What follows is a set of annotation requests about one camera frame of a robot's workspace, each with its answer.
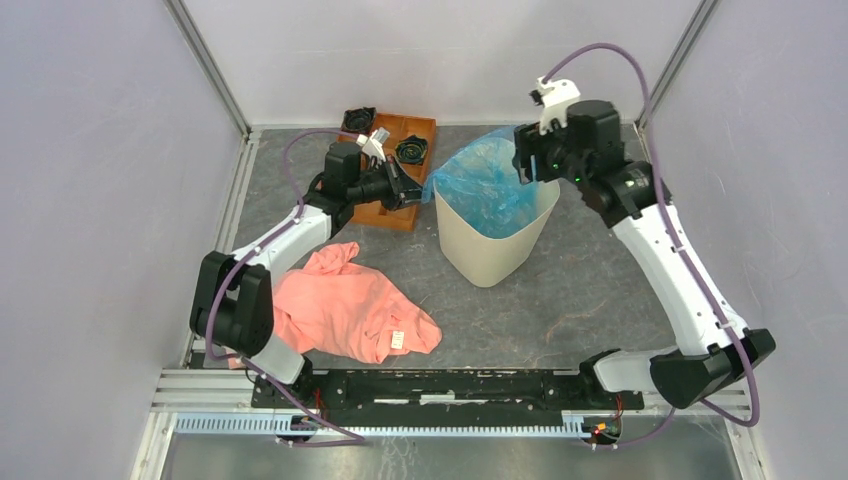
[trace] white label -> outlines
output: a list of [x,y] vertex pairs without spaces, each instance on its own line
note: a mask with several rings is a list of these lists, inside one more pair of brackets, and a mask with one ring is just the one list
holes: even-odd
[[392,332],[392,348],[395,350],[403,348],[403,332],[400,330]]

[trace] beige trash bin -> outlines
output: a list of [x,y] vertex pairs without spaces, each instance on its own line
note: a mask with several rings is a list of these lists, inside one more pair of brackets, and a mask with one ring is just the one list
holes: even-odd
[[434,190],[442,252],[469,282],[483,288],[497,285],[527,260],[559,200],[559,183],[540,183],[538,218],[510,237],[495,239],[475,230],[439,195],[438,188]]

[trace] white bracket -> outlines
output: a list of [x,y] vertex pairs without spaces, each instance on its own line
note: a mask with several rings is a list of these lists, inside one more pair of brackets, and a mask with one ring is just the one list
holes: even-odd
[[389,131],[385,128],[378,128],[371,133],[370,137],[360,135],[356,139],[356,144],[362,147],[362,153],[368,155],[369,160],[377,159],[377,163],[386,161],[386,153],[383,152],[383,144],[389,139]]
[[539,77],[536,80],[536,91],[542,99],[542,116],[539,118],[539,133],[544,135],[553,131],[551,122],[559,122],[560,128],[565,127],[565,112],[568,107],[580,100],[580,91],[571,80],[556,80],[543,83]]

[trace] orange wooden box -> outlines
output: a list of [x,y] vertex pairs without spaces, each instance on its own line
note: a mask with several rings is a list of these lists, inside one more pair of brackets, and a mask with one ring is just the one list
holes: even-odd
[[[402,164],[403,169],[410,177],[421,185],[424,185],[424,182],[427,180],[427,173],[430,171],[430,159],[433,157],[433,148],[436,146],[436,121],[432,118],[378,113],[377,118],[374,120],[374,125],[371,127],[371,131],[373,132],[380,127],[389,131],[389,139],[383,144],[383,151],[386,152],[386,155],[394,155],[395,146],[397,146],[398,142],[410,135],[427,140],[427,153],[424,155],[424,162],[421,165]],[[353,140],[349,137],[340,136],[339,141]],[[380,202],[366,203],[356,206],[352,221],[360,225],[393,228],[395,230],[411,232],[415,229],[418,207],[418,205],[415,205],[392,212],[383,208]]]

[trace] purple cable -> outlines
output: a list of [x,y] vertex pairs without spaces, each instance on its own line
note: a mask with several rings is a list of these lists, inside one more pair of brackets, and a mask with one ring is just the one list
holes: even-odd
[[[314,129],[314,130],[307,130],[303,133],[300,133],[299,135],[294,137],[286,145],[286,147],[283,149],[283,172],[286,174],[286,177],[288,178],[288,181],[289,181],[289,185],[291,186],[292,191],[295,193],[295,196],[297,197],[297,212],[295,213],[294,217],[292,217],[291,220],[289,220],[288,222],[281,225],[280,228],[274,230],[270,235],[268,235],[268,237],[266,239],[259,242],[258,247],[260,249],[264,249],[269,244],[271,244],[271,242],[276,240],[286,230],[288,230],[295,223],[297,223],[297,221],[300,220],[300,217],[303,215],[303,211],[306,207],[303,204],[303,195],[301,194],[300,189],[297,186],[297,182],[294,179],[294,175],[292,175],[292,173],[291,173],[291,167],[289,167],[289,162],[290,162],[289,150],[291,150],[291,147],[298,140],[300,140],[300,139],[302,139],[306,136],[309,136],[309,135],[314,135],[316,133],[329,133],[329,134],[333,134],[333,135],[344,135],[344,136],[354,138],[354,139],[357,138],[357,135],[354,135],[352,133],[342,132],[341,130]],[[205,340],[206,340],[206,355],[208,355],[213,360],[226,360],[226,359],[230,359],[230,358],[239,357],[239,355],[236,354],[236,353],[229,353],[229,354],[226,354],[226,355],[215,354],[215,352],[212,351],[212,332],[214,331],[214,324],[215,324],[215,319],[218,315],[218,309],[221,306],[221,302],[224,299],[224,295],[226,295],[226,293],[227,293],[227,288],[229,288],[230,283],[232,283],[233,278],[236,276],[236,274],[239,272],[239,270],[241,270],[241,268],[248,261],[250,261],[250,259],[253,258],[255,255],[256,255],[256,252],[254,250],[251,250],[251,251],[247,252],[247,254],[243,258],[241,258],[238,262],[236,262],[235,266],[232,269],[230,269],[229,273],[227,273],[227,275],[224,277],[224,280],[221,283],[221,287],[218,289],[218,292],[215,294],[215,299],[212,301],[212,307],[209,310],[209,320],[206,323]],[[262,375],[263,378],[268,380],[268,382],[271,383],[271,385],[273,385],[277,390],[279,390],[280,393],[282,393],[283,396],[286,397],[286,399],[288,399],[288,401],[291,402],[292,405],[294,405],[295,407],[300,409],[307,417],[318,422],[319,424],[323,425],[324,427],[327,427],[331,430],[334,430],[334,431],[339,432],[343,435],[347,435],[347,436],[351,437],[351,440],[336,440],[336,441],[321,442],[321,443],[296,443],[296,444],[293,444],[293,445],[298,446],[298,447],[331,447],[331,446],[341,446],[341,445],[360,445],[360,444],[365,442],[365,438],[363,438],[362,436],[357,435],[353,432],[349,432],[349,431],[347,431],[347,430],[345,430],[345,429],[343,429],[339,426],[336,426],[336,425],[324,420],[323,418],[315,415],[311,411],[309,411],[309,409],[306,408],[302,403],[300,403],[294,397],[294,395],[292,395],[291,393],[289,393],[288,390],[286,390],[286,388],[282,385],[282,383],[280,383],[279,381],[277,381],[277,379],[268,375],[265,371],[263,371],[261,368],[256,366],[250,360],[248,360],[246,358],[242,358],[242,362],[246,366],[248,366],[252,370],[254,370],[257,374]]]
[[[645,102],[645,118],[650,119],[652,116],[652,106],[651,106],[651,94],[648,91],[648,82],[645,79],[645,74],[642,72],[642,68],[639,66],[639,63],[633,58],[630,53],[628,53],[623,48],[618,45],[612,43],[593,43],[590,45],[586,45],[583,48],[576,50],[571,55],[562,59],[554,68],[548,72],[547,75],[542,79],[543,82],[547,82],[556,75],[556,73],[564,67],[566,64],[574,60],[575,58],[583,55],[586,52],[592,50],[610,50],[615,53],[618,53],[630,63],[633,69],[636,71],[636,76],[639,77],[639,86],[642,88],[642,98]],[[662,216],[663,223],[665,223],[666,230],[671,236],[671,241],[674,244],[675,250],[680,255],[680,258],[683,260],[683,263],[686,265],[686,268],[689,270],[689,273],[692,274],[692,278],[695,280],[695,283],[698,284],[698,287],[703,292],[704,297],[706,297],[707,302],[712,307],[713,311],[718,316],[719,322],[725,326],[730,325],[730,321],[727,319],[727,316],[724,314],[724,311],[719,305],[718,300],[716,299],[713,292],[710,290],[709,285],[704,280],[704,277],[701,276],[701,272],[698,271],[698,268],[695,266],[695,262],[692,261],[691,257],[689,257],[689,253],[686,252],[685,249],[681,250],[680,247],[683,246],[683,242],[680,241],[680,236],[677,233],[677,228],[671,221],[671,216],[668,213],[668,207],[666,207],[666,202],[662,199],[665,198],[665,193],[662,188],[662,175],[660,175],[660,161],[659,156],[657,155],[657,150],[654,145],[654,136],[652,134],[652,129],[645,129],[645,140],[648,144],[648,155],[651,158],[651,162],[653,164],[653,180],[654,180],[654,191],[657,196],[657,205],[659,206],[660,215]],[[757,382],[754,379],[754,368],[751,366],[751,360],[748,358],[748,354],[745,352],[745,347],[742,346],[742,342],[739,340],[739,337],[736,335],[736,332],[733,331],[732,328],[725,328],[727,332],[727,336],[730,338],[730,342],[733,344],[733,347],[736,349],[736,352],[739,354],[739,359],[742,362],[742,369],[745,371],[745,378],[748,380],[748,390],[751,394],[751,418],[748,420],[744,420],[738,417],[733,416],[729,412],[721,409],[719,406],[710,402],[706,398],[701,400],[701,403],[712,409],[714,412],[718,413],[722,417],[730,420],[731,422],[741,425],[743,427],[753,427],[760,421],[760,395],[757,390]]]

